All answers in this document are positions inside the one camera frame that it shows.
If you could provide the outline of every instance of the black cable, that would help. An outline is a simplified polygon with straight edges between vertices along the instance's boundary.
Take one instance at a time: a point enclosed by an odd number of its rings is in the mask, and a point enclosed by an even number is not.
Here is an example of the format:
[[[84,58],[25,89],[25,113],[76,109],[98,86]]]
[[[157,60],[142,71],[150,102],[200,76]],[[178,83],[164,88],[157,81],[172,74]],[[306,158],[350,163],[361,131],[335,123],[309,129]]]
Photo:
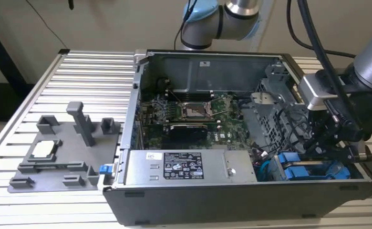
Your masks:
[[[297,38],[297,36],[293,32],[292,19],[290,19],[290,6],[292,6],[292,0],[288,0],[288,2],[286,2],[286,23],[288,23],[288,30],[289,30],[290,37],[301,47],[304,47],[305,49],[313,50],[313,47],[310,45],[308,45],[306,43],[304,43]],[[338,52],[338,51],[331,51],[331,50],[325,50],[325,52],[326,52],[326,54],[335,55],[335,56],[343,56],[343,57],[349,57],[349,58],[355,57],[354,54],[345,53],[345,52]]]
[[[193,12],[196,2],[197,2],[197,0],[194,0],[192,6],[190,6],[190,0],[188,0],[188,2],[186,2],[185,16],[184,16],[184,19],[182,19],[182,22],[181,22],[178,31],[177,31],[177,33],[176,33],[174,40],[173,40],[173,50],[176,50],[176,41],[177,41],[177,37],[178,37],[178,35],[180,35],[180,37],[181,37],[181,31],[182,31],[182,29],[184,29],[185,22],[186,22],[188,18],[190,17],[190,14],[192,14],[192,12]]]
[[[49,30],[49,31],[52,32],[52,34],[57,37],[60,43],[62,44],[64,48],[66,49],[65,43],[64,43],[62,40],[58,38],[58,36],[56,35],[56,33],[53,32],[53,30],[50,29],[50,27],[46,25],[46,23],[45,23],[42,17],[41,17],[41,15],[40,15],[40,13],[38,13],[37,10],[34,9],[34,7],[33,7],[32,4],[29,3],[29,1],[28,1],[28,0],[25,0],[25,1],[26,1],[28,5],[32,7],[32,9],[34,10],[34,12],[36,12],[37,16],[40,17],[40,19],[41,19],[44,25],[46,26],[48,30]]]
[[[293,128],[296,129],[301,124],[308,124],[308,122],[302,121],[300,123],[297,123]],[[286,138],[286,141],[290,142],[290,137],[292,137],[292,133],[293,133],[293,129],[289,131],[289,134],[288,134],[288,138]],[[294,147],[294,145],[300,142],[300,140],[294,141],[294,142],[290,142],[289,146],[293,147],[292,149],[294,149],[296,151],[297,148]]]
[[[326,56],[326,53],[323,51],[323,47],[321,45],[318,36],[317,36],[317,32],[315,32],[315,28],[313,25],[313,21],[312,21],[312,16],[310,16],[310,12],[309,12],[309,7],[308,7],[308,2],[306,0],[298,0],[298,7],[300,7],[300,14],[301,14],[301,19],[302,19],[302,23],[305,25],[305,29],[308,32],[308,36],[309,36],[309,40],[312,43],[312,46],[314,48],[314,53],[317,56],[317,59],[321,63],[321,66],[323,67],[327,79],[329,79],[329,83],[333,87],[333,90],[337,94],[338,100],[342,103],[342,106],[346,110],[346,113],[349,115],[349,119],[350,121],[359,126],[359,122],[358,120],[354,118],[354,109],[353,106],[350,104],[350,100],[346,97],[346,93],[343,91],[343,88],[341,86],[341,82],[338,80],[338,76],[335,74],[334,68],[331,66],[331,63],[329,61],[329,58]]]

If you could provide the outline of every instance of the cable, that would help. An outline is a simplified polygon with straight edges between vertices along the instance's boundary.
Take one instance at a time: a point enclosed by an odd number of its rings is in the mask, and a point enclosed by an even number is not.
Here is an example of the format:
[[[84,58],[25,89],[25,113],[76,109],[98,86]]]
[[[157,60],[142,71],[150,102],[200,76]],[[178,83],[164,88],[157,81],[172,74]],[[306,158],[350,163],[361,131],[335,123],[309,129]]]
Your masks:
[[[305,121],[301,121],[300,123],[297,123],[293,128],[296,129],[301,124],[308,124],[308,122]],[[288,134],[288,138],[286,138],[286,141],[290,142],[290,137],[292,137],[292,133],[293,133],[293,129],[289,131],[289,134]],[[294,149],[296,151],[297,148],[294,147],[294,145],[300,142],[300,140],[294,141],[294,142],[290,142],[289,146],[293,147],[292,149]]]
[[[288,30],[289,30],[290,37],[301,47],[304,47],[305,49],[313,50],[313,47],[310,45],[308,45],[306,43],[304,43],[297,38],[297,36],[293,32],[292,20],[290,20],[290,6],[292,6],[292,0],[288,0],[288,2],[286,2],[286,23],[288,23]],[[349,57],[349,58],[355,57],[354,54],[345,53],[345,52],[337,52],[337,51],[331,51],[331,50],[325,50],[325,52],[326,52],[326,54],[335,55],[335,56],[343,56],[343,57]]]
[[[329,79],[329,83],[333,87],[333,90],[337,94],[338,100],[342,103],[343,109],[346,110],[346,113],[349,115],[349,119],[350,122],[354,123],[354,125],[357,127],[359,127],[359,121],[357,118],[354,118],[354,109],[353,106],[350,104],[349,98],[346,97],[346,93],[343,91],[343,88],[341,86],[341,82],[338,80],[338,76],[335,75],[331,63],[329,61],[329,58],[326,56],[326,53],[323,51],[323,47],[321,45],[318,36],[317,36],[317,32],[315,32],[315,28],[313,25],[313,21],[312,21],[312,16],[310,16],[310,12],[309,12],[309,7],[308,7],[308,2],[306,0],[298,0],[298,7],[300,7],[300,14],[301,14],[301,19],[302,19],[302,23],[305,25],[305,29],[308,32],[308,36],[309,36],[309,40],[312,43],[312,46],[314,48],[314,53],[317,56],[317,59],[321,63],[321,66],[325,69],[325,73]]]
[[[49,31],[52,32],[52,34],[57,37],[60,43],[62,44],[64,48],[66,49],[65,43],[64,43],[62,40],[58,38],[58,36],[56,35],[56,33],[52,31],[50,27],[46,25],[46,23],[45,23],[42,17],[40,16],[40,13],[38,13],[37,10],[34,9],[33,5],[29,3],[28,0],[25,0],[25,1],[26,1],[28,5],[32,7],[32,9],[34,10],[34,12],[36,12],[37,16],[40,17],[40,19],[41,19],[44,25],[46,26],[48,30],[49,30]]]
[[[173,40],[173,50],[176,50],[176,41],[177,41],[177,37],[178,37],[178,34],[180,34],[180,38],[181,38],[181,31],[182,31],[182,29],[184,29],[185,22],[186,22],[188,18],[190,17],[190,14],[192,14],[192,12],[193,12],[196,2],[197,2],[197,0],[194,0],[193,4],[192,4],[192,6],[190,6],[190,0],[186,1],[185,16],[184,16],[184,20],[182,20],[182,22],[181,22],[178,31],[177,31],[176,36],[174,36],[174,40]]]

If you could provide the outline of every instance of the power supply label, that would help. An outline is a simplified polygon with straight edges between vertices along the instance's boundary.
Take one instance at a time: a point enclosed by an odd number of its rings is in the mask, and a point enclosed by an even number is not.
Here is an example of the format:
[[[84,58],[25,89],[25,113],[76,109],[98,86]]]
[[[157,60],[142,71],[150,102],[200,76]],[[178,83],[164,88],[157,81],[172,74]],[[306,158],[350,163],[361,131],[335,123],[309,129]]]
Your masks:
[[[165,179],[204,179],[201,153],[164,153]]]

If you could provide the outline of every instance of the white label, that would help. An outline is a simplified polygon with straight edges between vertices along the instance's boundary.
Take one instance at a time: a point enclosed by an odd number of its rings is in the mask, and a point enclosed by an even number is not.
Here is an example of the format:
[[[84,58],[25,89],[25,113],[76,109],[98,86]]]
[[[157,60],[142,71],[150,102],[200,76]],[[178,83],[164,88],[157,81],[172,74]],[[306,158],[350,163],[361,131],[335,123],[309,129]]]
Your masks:
[[[209,61],[200,61],[200,67],[209,67],[210,62]]]
[[[146,153],[146,160],[161,160],[161,153]]]

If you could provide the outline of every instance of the aluminum extrusion table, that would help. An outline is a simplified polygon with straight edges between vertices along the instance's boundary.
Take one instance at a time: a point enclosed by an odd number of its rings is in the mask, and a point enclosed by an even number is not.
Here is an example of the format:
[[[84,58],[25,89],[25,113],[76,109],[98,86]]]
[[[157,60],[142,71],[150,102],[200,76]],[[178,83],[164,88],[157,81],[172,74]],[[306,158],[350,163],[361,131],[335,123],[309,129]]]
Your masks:
[[[314,58],[298,57],[294,61],[305,73],[314,73],[321,68]],[[9,194],[6,186],[36,136],[40,116],[54,115],[58,121],[72,121],[65,108],[69,101],[77,100],[82,101],[84,113],[90,116],[90,120],[100,121],[108,116],[122,123],[132,77],[130,52],[70,51],[57,55],[0,133],[0,228],[124,227],[116,222],[98,191]],[[372,139],[367,145],[372,150]],[[349,201],[322,219],[182,224],[165,227],[372,229],[372,198]]]

